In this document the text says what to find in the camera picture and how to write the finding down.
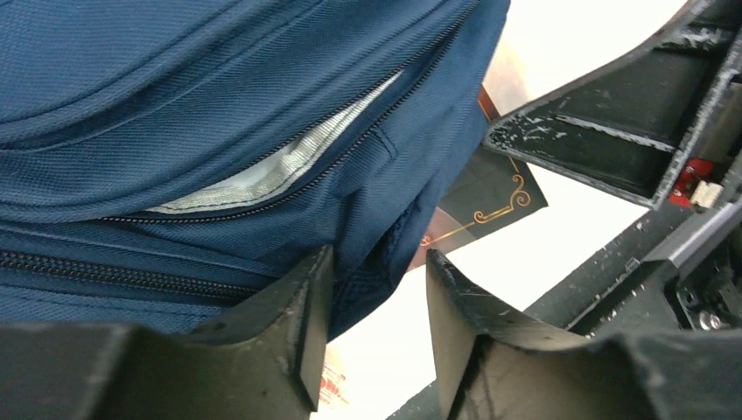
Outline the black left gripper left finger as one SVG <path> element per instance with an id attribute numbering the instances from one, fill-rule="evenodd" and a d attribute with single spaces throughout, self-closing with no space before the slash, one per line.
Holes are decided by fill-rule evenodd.
<path id="1" fill-rule="evenodd" d="M 319 404 L 333 251 L 167 335 L 140 325 L 6 323 L 4 419 L 306 419 Z"/>

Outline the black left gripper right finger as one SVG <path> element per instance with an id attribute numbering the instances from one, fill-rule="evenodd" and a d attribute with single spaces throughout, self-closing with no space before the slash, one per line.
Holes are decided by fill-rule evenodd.
<path id="1" fill-rule="evenodd" d="M 738 419 L 740 331 L 590 339 L 515 309 L 445 255 L 426 257 L 445 419 Z"/>

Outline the navy blue student backpack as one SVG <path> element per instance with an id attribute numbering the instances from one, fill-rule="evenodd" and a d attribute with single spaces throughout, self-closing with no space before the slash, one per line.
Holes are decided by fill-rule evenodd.
<path id="1" fill-rule="evenodd" d="M 343 333 L 486 134 L 509 6 L 2 2 L 2 320 L 183 333 L 329 245 Z"/>

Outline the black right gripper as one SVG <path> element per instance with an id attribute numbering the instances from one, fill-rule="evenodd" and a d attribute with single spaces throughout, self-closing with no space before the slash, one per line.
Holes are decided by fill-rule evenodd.
<path id="1" fill-rule="evenodd" d="M 688 1 L 625 55 L 493 122 L 483 144 L 647 209 L 532 318 L 586 335 L 740 324 L 740 2 Z"/>

